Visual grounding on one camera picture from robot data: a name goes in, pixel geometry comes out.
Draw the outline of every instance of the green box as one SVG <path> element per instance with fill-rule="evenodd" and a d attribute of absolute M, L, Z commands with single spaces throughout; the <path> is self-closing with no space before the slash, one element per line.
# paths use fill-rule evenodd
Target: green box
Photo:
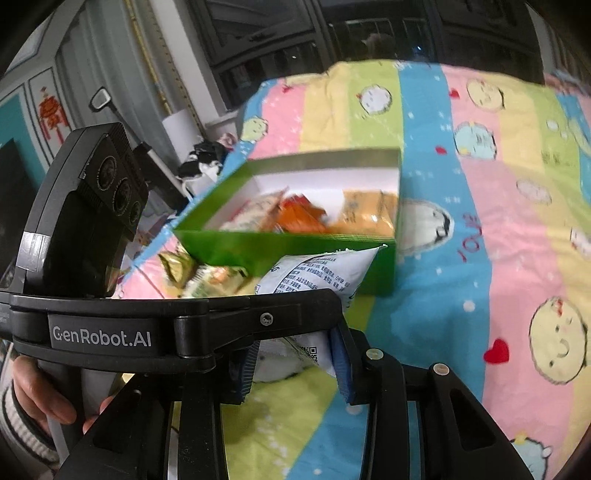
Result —
<path fill-rule="evenodd" d="M 221 181 L 175 230 L 185 249 L 210 265 L 240 266 L 262 277 L 285 255 L 364 250 L 387 245 L 372 263 L 359 293 L 387 296 L 394 286 L 396 239 L 359 235 L 310 235 L 218 231 L 250 198 L 290 187 L 325 208 L 334 219 L 342 190 L 384 190 L 400 197 L 401 155 L 397 148 L 363 148 L 265 158 L 243 164 Z M 395 219 L 400 231 L 400 202 Z"/>

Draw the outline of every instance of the colorful bedspread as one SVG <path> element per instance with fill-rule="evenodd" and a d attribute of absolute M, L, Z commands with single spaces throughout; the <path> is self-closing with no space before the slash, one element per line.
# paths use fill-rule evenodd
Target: colorful bedspread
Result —
<path fill-rule="evenodd" d="M 401 232 L 392 296 L 357 298 L 348 321 L 404 363 L 450 365 L 549 480 L 591 421 L 589 125 L 591 99 L 501 74 L 340 63 L 263 83 L 223 175 L 246 159 L 400 147 L 403 221 L 422 227 Z M 319 369 L 256 385 L 224 411 L 230 477 L 356 479 L 365 419 Z"/>

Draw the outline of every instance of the white snack bag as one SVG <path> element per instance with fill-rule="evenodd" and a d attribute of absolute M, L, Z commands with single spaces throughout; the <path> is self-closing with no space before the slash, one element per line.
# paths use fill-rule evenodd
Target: white snack bag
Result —
<path fill-rule="evenodd" d="M 374 257 L 385 247 L 386 245 L 368 250 L 344 250 L 320 255 L 286 255 L 261 279 L 255 287 L 255 293 L 261 295 L 330 288 L 339 296 L 345 312 Z M 262 341 L 260 353 L 274 351 L 276 346 L 273 342 L 278 341 Z M 300 358 L 314 361 L 320 368 L 335 376 L 327 332 L 305 333 L 281 341 L 290 345 Z"/>

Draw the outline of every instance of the cartoon face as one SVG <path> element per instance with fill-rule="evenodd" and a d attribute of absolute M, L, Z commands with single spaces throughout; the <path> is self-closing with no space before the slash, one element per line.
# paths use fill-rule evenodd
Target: cartoon face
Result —
<path fill-rule="evenodd" d="M 440 247 L 453 236 L 453 227 L 453 218 L 439 205 L 403 200 L 400 253 L 412 255 Z"/>
<path fill-rule="evenodd" d="M 552 203 L 552 197 L 548 189 L 534 181 L 526 179 L 517 180 L 517 190 L 532 202 L 541 203 L 542 205 L 550 205 Z"/>
<path fill-rule="evenodd" d="M 466 88 L 478 108 L 487 112 L 498 112 L 505 108 L 505 97 L 499 87 L 484 80 L 471 79 L 466 83 Z"/>
<path fill-rule="evenodd" d="M 570 243 L 587 260 L 591 260 L 591 238 L 581 230 L 572 228 L 570 230 Z"/>
<path fill-rule="evenodd" d="M 380 85 L 372 85 L 363 89 L 363 92 L 357 95 L 359 103 L 363 109 L 370 115 L 379 115 L 390 110 L 392 105 L 392 95 Z"/>
<path fill-rule="evenodd" d="M 266 120 L 258 116 L 252 116 L 244 122 L 240 139 L 250 143 L 258 142 L 267 134 L 268 128 L 269 125 Z"/>
<path fill-rule="evenodd" d="M 540 442 L 525 436 L 518 436 L 515 440 L 511 440 L 511 444 L 527 465 L 534 480 L 544 480 L 548 469 L 548 457 L 552 455 L 552 447 L 544 448 Z"/>
<path fill-rule="evenodd" d="M 531 357 L 538 372 L 554 384 L 567 384 L 586 366 L 587 326 L 569 301 L 553 297 L 530 324 Z"/>
<path fill-rule="evenodd" d="M 457 152 L 463 157 L 494 160 L 496 158 L 495 137 L 484 125 L 464 122 L 454 133 Z"/>

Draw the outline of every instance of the orange snack wrapper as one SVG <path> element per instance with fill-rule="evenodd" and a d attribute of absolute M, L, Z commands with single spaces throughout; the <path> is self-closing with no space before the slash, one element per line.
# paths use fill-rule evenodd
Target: orange snack wrapper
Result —
<path fill-rule="evenodd" d="M 345 190 L 345 203 L 331 233 L 366 236 L 394 236 L 398 196 L 381 190 Z"/>

